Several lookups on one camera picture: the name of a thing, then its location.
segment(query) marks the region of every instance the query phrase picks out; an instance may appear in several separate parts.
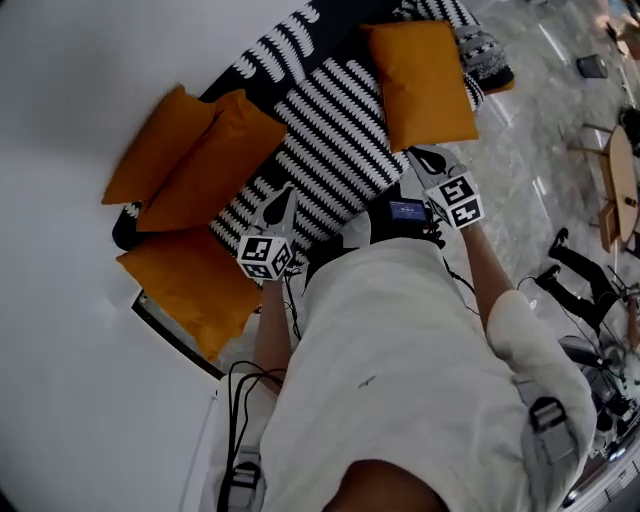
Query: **small screen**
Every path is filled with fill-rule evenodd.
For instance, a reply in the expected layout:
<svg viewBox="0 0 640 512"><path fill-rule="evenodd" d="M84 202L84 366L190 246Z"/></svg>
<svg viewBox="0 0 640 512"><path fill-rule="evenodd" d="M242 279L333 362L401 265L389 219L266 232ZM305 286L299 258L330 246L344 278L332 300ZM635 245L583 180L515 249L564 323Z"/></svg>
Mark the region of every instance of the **small screen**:
<svg viewBox="0 0 640 512"><path fill-rule="evenodd" d="M391 207L391 218L394 220L427 221L424 205L420 201L416 201L415 203L408 201L389 201L389 206Z"/></svg>

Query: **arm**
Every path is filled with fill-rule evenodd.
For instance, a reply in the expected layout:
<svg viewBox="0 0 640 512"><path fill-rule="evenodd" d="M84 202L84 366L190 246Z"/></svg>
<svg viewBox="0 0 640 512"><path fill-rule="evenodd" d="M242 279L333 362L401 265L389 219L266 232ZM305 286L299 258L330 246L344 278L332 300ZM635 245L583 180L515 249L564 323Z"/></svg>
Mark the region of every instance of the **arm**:
<svg viewBox="0 0 640 512"><path fill-rule="evenodd" d="M629 318L627 319L627 337L629 339L629 348L635 352L640 343L640 333L638 332L638 301L636 296L627 299L627 308L629 310Z"/></svg>
<svg viewBox="0 0 640 512"><path fill-rule="evenodd" d="M253 362L268 372L277 368L286 369L289 366L289 359L291 359L291 340L282 297L282 282L265 281ZM274 377L282 380L285 375L285 372L273 374ZM263 379L261 382L274 393L280 393L280 387L274 382L268 379Z"/></svg>
<svg viewBox="0 0 640 512"><path fill-rule="evenodd" d="M480 320L486 332L493 305L504 292L513 290L513 285L502 269L480 224L476 222L462 228L460 232L467 248Z"/></svg>
<svg viewBox="0 0 640 512"><path fill-rule="evenodd" d="M528 375L562 402L577 426L584 464L596 422L587 380L547 323L531 311L526 297L513 289L480 225L462 231L489 345L514 374Z"/></svg>

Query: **white shirt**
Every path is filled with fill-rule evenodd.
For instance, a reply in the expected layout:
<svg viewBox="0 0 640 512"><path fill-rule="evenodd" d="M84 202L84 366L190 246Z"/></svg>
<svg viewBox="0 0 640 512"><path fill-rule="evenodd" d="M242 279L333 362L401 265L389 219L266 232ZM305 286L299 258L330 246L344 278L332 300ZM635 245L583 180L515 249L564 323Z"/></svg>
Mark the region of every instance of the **white shirt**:
<svg viewBox="0 0 640 512"><path fill-rule="evenodd" d="M528 410L514 372L581 425L582 470L595 428L589 386L518 292L491 312L492 349L437 248L395 239L326 265L305 298L308 325L260 442L264 512L321 511L363 459L409 471L451 512L528 510Z"/></svg>

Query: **chair leg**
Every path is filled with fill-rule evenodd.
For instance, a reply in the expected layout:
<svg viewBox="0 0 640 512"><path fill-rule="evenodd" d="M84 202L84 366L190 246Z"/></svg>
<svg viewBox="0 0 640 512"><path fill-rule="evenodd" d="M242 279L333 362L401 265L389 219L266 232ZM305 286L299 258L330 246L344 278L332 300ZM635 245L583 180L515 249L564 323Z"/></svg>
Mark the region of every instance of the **chair leg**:
<svg viewBox="0 0 640 512"><path fill-rule="evenodd" d="M609 128L605 128L603 126L598 126L597 124L584 123L582 127L593 128L594 130L600 130L601 132L613 133L613 130L609 130Z"/></svg>

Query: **black cable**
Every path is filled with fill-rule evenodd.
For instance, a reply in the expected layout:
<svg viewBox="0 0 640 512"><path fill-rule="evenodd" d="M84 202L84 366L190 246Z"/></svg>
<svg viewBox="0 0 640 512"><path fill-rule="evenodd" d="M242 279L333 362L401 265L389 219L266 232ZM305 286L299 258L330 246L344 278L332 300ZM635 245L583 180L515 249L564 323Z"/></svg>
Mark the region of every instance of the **black cable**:
<svg viewBox="0 0 640 512"><path fill-rule="evenodd" d="M591 341L591 338L589 338L589 336L587 336L587 335L585 334L585 332L584 332L584 331L580 328L580 326L578 325L578 322L576 322L573 318L571 318L571 317L569 316L569 313L567 313L567 310L566 310L566 309L564 309L564 306L563 306L562 304L560 304L559 302L558 302L558 306L560 306L560 309L562 309L562 312L565 314L565 316L566 316L569 320L571 320L571 321L573 322L573 325L575 325L575 326L578 328L578 330L582 333L582 336L584 337L584 339L585 339L585 340L587 340L587 341L591 344L591 346L593 347L593 349L596 351L596 354L600 355L600 348L599 348L599 347L598 347L598 346L597 346L593 341Z"/></svg>
<svg viewBox="0 0 640 512"><path fill-rule="evenodd" d="M291 275L285 274L284 276L284 284L287 288L287 295L289 296L289 306L291 307L291 318L293 319L293 326L291 330L293 334L298 338L298 341L302 340L302 335L300 334L300 327L298 326L298 309L296 308L296 303L293 300L293 293L291 292Z"/></svg>
<svg viewBox="0 0 640 512"><path fill-rule="evenodd" d="M622 300L622 297L620 297L620 295L618 295L617 293L604 292L602 295L600 295L600 297L598 297L598 300L596 301L596 305L600 304L600 301L602 300L602 297L604 297L605 295L613 295L616 298L616 300Z"/></svg>
<svg viewBox="0 0 640 512"><path fill-rule="evenodd" d="M238 441L233 451L233 460L235 460L236 457L238 456L238 452L240 451L240 445L242 443L242 438L244 437L244 433L247 430L247 425L249 424L249 410L248 410L249 394L251 393L251 391L253 391L253 388L256 387L258 382L260 382L260 379L268 378L271 373L275 373L275 372L284 372L284 370L269 370L268 372L264 372L262 375L256 378L256 380L253 382L253 384L251 384L251 387L247 390L247 392L244 395L244 423L242 424L242 429L240 430L240 435L238 436ZM282 387L282 381L278 382L277 384L280 387Z"/></svg>
<svg viewBox="0 0 640 512"><path fill-rule="evenodd" d="M611 370L609 370L608 368L604 368L604 370L608 371L609 373L611 373ZM616 386L615 382L611 382L609 380L609 378L607 377L607 374L602 372L602 378L604 379L604 381L607 383L607 387L609 388L609 391L612 391L614 394L621 394L620 390L618 389L618 386Z"/></svg>
<svg viewBox="0 0 640 512"><path fill-rule="evenodd" d="M471 293L473 293L475 295L476 291L473 289L473 286L471 286L466 279L464 279L463 277L459 276L458 274L456 274L455 272L453 272L451 270L451 268L449 267L449 263L447 262L446 258L443 257L442 261L444 261L444 266L447 269L447 272L449 272L449 275L451 277L453 277L454 279L456 279L457 281L460 281L462 284L464 284L467 288L469 288L469 290L471 290Z"/></svg>
<svg viewBox="0 0 640 512"><path fill-rule="evenodd" d="M615 336L615 334L613 334L613 332L611 332L611 329L609 329L609 326L604 320L602 321L602 325L604 325L604 328L609 333L609 336L611 336L611 339L615 341L618 345L622 345L622 342Z"/></svg>
<svg viewBox="0 0 640 512"><path fill-rule="evenodd" d="M245 375L244 377L242 377L242 379L240 379L240 382L238 383L238 386L236 388L236 394L234 399L232 400L231 398L231 380L232 380L232 376L233 376L233 370L235 369L236 366L238 366L239 364L248 364L251 365L255 368L257 368L258 370L260 370L260 373L251 373L248 375ZM271 373L274 372L285 372L286 370L284 369L275 369L275 370L270 370L268 372L266 372L264 369L262 369L259 365L251 362L251 361L236 361L235 363L233 363L231 365L231 368L229 369L229 374L228 374L228 382L227 382L227 391L228 391L228 400L229 400L229 443L228 443L228 449L227 449L227 463L226 463L226 469L225 469L225 474L224 477L222 479L222 484L220 486L220 495L218 497L218 507L217 509L222 511L225 511L228 509L228 504L229 504L229 493L231 492L231 478L233 475L233 462L237 456L237 451L236 451L236 446L235 446L235 442L236 442L236 426L237 426L237 422L238 422L238 406L239 406L239 401L240 401L240 395L242 393L242 387L244 386L244 383L251 378L255 378L256 381L253 383L253 385L251 386L251 389L253 389L253 387L257 384L257 382L259 382L259 380L261 378L269 378L271 379L273 382L275 382L276 384L278 384L279 386L282 386L282 380L278 379L277 377L274 377L273 375L271 375ZM248 414L247 414L247 409L246 409L246 397L245 396L245 424L243 425L243 429L241 432L241 435L238 439L238 449L240 447L240 443L242 441L242 437L244 436L244 431L246 429L247 423L248 423Z"/></svg>
<svg viewBox="0 0 640 512"><path fill-rule="evenodd" d="M534 281L536 280L536 278L535 278L535 277L533 277L533 276L526 276L526 277L523 277L522 279L520 279L520 282L518 283L518 286L516 286L516 290L520 291L520 285L521 285L523 282L525 282L527 279L533 279Z"/></svg>
<svg viewBox="0 0 640 512"><path fill-rule="evenodd" d="M518 283L518 286L516 287L516 290L518 290L518 291L519 291L519 290L520 290L520 286L521 286L521 285L522 285L522 283L523 283L524 281L526 281L527 279L533 279L534 281L536 280L536 278L535 278L535 277L533 277L533 276L525 276L525 277L523 277L522 279L520 279L520 282ZM553 298L553 300L555 300L556 302L558 302L558 300L557 300L553 295L551 295L551 297ZM599 347L598 347L598 346L597 346L597 345L596 345L596 344L591 340L591 338L589 338L589 336L587 336L587 335L585 334L585 332L584 332L584 331L580 328L580 326L578 325L578 322L576 322L573 318L571 318L571 317L569 316L569 313L567 313L567 310L566 310L566 309L564 309L564 306L563 306L562 304L560 304L559 302L558 302L558 306L560 306L560 308L562 309L562 312L565 314L565 316L566 316L569 320L571 320L571 321L573 322L573 325L575 325L575 326L576 326L576 328L577 328L577 329L582 333L582 336L583 336L583 337L584 337L584 339L585 339L586 341L588 341L588 342L589 342L589 344L593 347L593 349L596 351L596 354L598 354L598 355L600 356L600 349L599 349Z"/></svg>

